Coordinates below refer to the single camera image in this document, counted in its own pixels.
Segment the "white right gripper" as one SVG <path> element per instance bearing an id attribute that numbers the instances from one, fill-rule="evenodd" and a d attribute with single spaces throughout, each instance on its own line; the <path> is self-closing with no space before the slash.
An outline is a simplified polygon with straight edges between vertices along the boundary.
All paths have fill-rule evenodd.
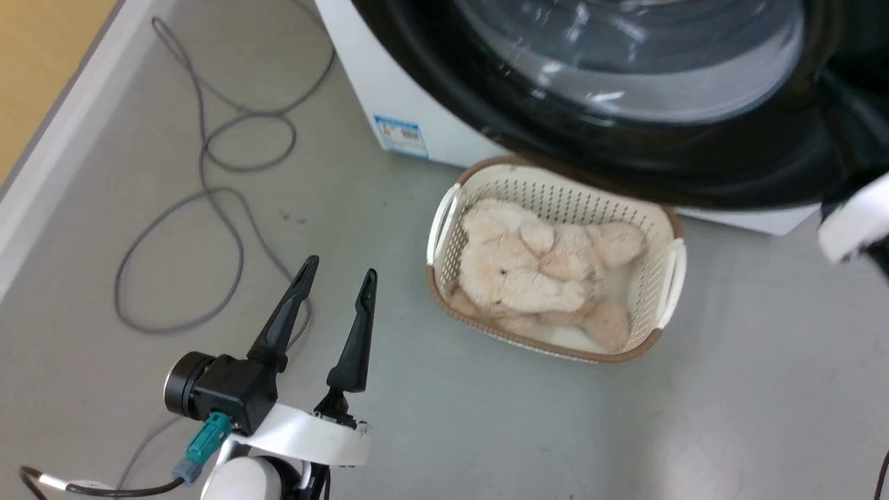
<path id="1" fill-rule="evenodd" d="M 888 174 L 855 173 L 820 206 L 820 250 L 838 265 L 867 257 L 888 265 Z"/>

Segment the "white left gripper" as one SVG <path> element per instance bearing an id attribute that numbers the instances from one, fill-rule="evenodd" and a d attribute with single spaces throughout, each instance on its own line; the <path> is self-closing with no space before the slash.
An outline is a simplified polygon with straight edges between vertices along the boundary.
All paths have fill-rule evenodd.
<path id="1" fill-rule="evenodd" d="M 317 254 L 303 262 L 251 345 L 247 360 L 278 373 L 285 371 L 293 327 L 301 305 L 309 298 L 318 268 Z M 378 282 L 376 270 L 367 270 L 356 297 L 356 316 L 342 355 L 326 378 L 330 390 L 315 410 L 306 412 L 276 404 L 253 434 L 233 433 L 228 437 L 229 460 L 260 451 L 288 460 L 334 467 L 358 467 L 367 463 L 371 443 L 369 426 L 349 414 L 344 392 L 366 390 Z"/>

